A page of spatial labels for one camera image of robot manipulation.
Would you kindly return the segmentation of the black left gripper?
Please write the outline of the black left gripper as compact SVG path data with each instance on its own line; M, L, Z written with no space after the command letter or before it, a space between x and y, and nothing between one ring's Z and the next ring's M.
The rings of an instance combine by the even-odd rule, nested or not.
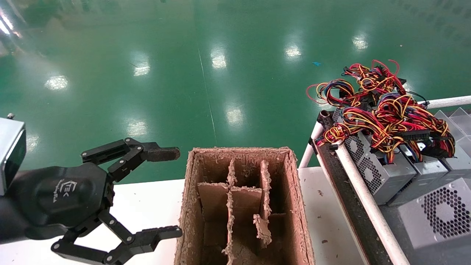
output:
M48 240L64 235L52 245L52 252L90 265L124 265L135 255L154 252L162 240L179 238L183 230L173 225L132 234L109 213L112 181L120 182L145 161L179 157L176 146L162 148L156 142L125 138L84 151L82 162L93 164L19 171L7 189L7 239ZM114 163L108 173L96 166L109 161ZM101 224L120 239L116 248L105 252L75 244Z

